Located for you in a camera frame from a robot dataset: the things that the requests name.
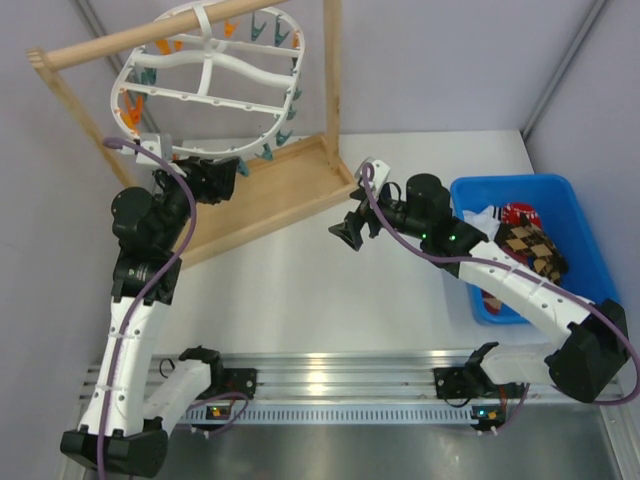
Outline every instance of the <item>gray wall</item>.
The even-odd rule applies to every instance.
[[[119,185],[25,56],[89,38],[69,2],[11,2],[0,31],[0,477],[44,479],[104,348],[117,255],[108,206]],[[110,127],[108,69],[67,78]]]
[[[527,147],[576,190],[640,346],[640,3],[607,9]],[[633,379],[632,369],[626,378]],[[634,404],[640,426],[640,405]]]
[[[111,32],[148,22],[184,3],[91,1]],[[343,0],[343,132],[522,128],[590,3]],[[300,134],[315,132],[323,123],[318,113],[324,112],[322,2],[292,0],[279,8],[299,21],[310,44],[301,80],[304,93],[291,126]],[[241,18],[237,34],[248,38],[249,27],[250,18]],[[180,70],[179,84],[195,88],[199,70]],[[167,75],[161,72],[159,81]],[[235,79],[216,77],[214,86],[222,83],[224,92],[236,93]],[[262,119],[244,120],[251,114],[221,117],[204,107],[171,111],[168,103],[160,102],[152,99],[150,111],[163,131],[181,137],[264,131],[258,128]],[[184,106],[177,103],[178,109]]]

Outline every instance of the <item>blue bin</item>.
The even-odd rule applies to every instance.
[[[463,210],[481,212],[490,205],[528,203],[536,209],[543,230],[569,264],[569,272],[562,277],[562,287],[597,303],[607,298],[619,302],[578,199],[564,177],[545,174],[459,178],[451,185],[451,198],[459,218],[463,218]],[[469,287],[469,291],[478,323],[528,323],[506,305],[497,315],[489,313],[484,307],[481,290]]]

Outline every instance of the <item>wooden post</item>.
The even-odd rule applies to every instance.
[[[324,0],[324,74],[327,101],[327,161],[338,171],[340,161],[340,77],[342,70],[342,0]]]
[[[84,108],[80,99],[73,93],[71,87],[64,81],[64,78],[62,78],[58,72],[51,69],[46,54],[40,48],[32,48],[27,51],[27,57],[29,58],[29,62],[31,62],[31,66],[33,66],[35,71],[38,72],[38,75],[40,75],[40,78],[42,78],[49,89],[55,93],[58,100],[67,107],[69,113],[76,119],[85,133],[93,143],[95,143],[96,147],[98,147],[98,150],[100,150],[102,156],[111,167],[111,170],[113,170],[115,176],[120,180],[120,183],[125,187],[136,185],[137,182],[122,164],[118,155],[113,150],[102,145],[104,136],[100,132],[100,128]]]
[[[207,17],[209,17],[209,21],[213,24],[285,1],[287,0],[227,0],[222,3],[208,5],[204,7],[204,10],[207,13]],[[147,23],[146,25],[140,25],[139,27],[50,52],[48,61],[50,68],[58,71],[199,27],[198,17],[196,17],[192,9],[189,9],[157,22]]]

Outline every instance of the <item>wooden frame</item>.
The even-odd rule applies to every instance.
[[[227,0],[205,7],[211,23],[270,7],[286,0]],[[199,28],[192,11],[123,32],[46,53],[33,48],[27,56],[49,89],[69,110],[102,153],[123,186],[136,184],[113,150],[102,145],[104,135],[59,71]],[[239,177],[236,193],[222,205],[198,206],[198,227],[183,254],[183,265],[249,242],[313,215],[348,198],[353,176],[340,159],[341,0],[324,0],[326,132],[274,152],[275,160],[249,162],[251,175]]]

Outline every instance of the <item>wooden board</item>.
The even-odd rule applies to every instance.
[[[238,176],[233,197],[198,205],[198,225],[182,255],[188,268],[348,199],[355,180],[340,159],[327,167],[323,134],[274,152],[271,162],[252,160],[251,174]]]

